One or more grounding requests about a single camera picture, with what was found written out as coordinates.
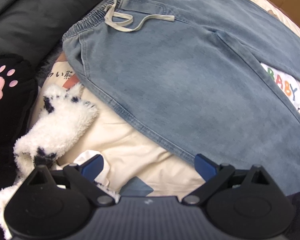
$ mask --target black spot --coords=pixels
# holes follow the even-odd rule
[[[40,147],[37,148],[37,154],[39,154],[40,156],[45,156],[46,155],[44,149],[42,149]]]
[[[57,156],[56,153],[50,153],[50,154],[48,155],[48,158],[49,158],[49,159],[54,159],[56,156]]]
[[[74,102],[74,103],[77,103],[79,101],[79,98],[78,97],[72,97],[71,101]]]
[[[50,103],[50,98],[43,97],[43,101],[44,101],[44,107],[43,108],[46,109],[49,114],[51,114],[54,111],[54,107]]]
[[[46,165],[48,168],[52,167],[53,161],[41,156],[34,157],[34,164],[37,165]]]

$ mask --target black paw mitten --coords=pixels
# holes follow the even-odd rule
[[[0,146],[14,145],[26,133],[30,110],[38,94],[35,71],[15,54],[0,56]]]
[[[39,120],[14,146],[15,161],[24,177],[35,165],[51,167],[97,117],[97,107],[81,99],[82,90],[80,83],[69,90],[55,84],[45,90]]]

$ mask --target jeans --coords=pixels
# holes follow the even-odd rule
[[[163,148],[300,191],[300,114],[260,64],[300,80],[300,38],[256,4],[104,0],[63,41],[80,81]]]

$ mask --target fuzzy white garment with black spots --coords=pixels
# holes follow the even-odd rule
[[[4,221],[4,208],[34,165],[45,164],[52,168],[55,160],[79,140],[98,116],[97,107],[81,99],[82,91],[80,83],[69,90],[50,85],[43,95],[44,108],[39,120],[16,141],[14,155],[19,175],[13,186],[0,191],[0,226],[6,239],[10,239],[11,234]]]

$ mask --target blue denim pants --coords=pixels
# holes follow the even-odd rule
[[[300,80],[300,38],[256,4],[104,0],[63,40],[80,81],[163,148],[300,191],[300,114],[260,65]]]

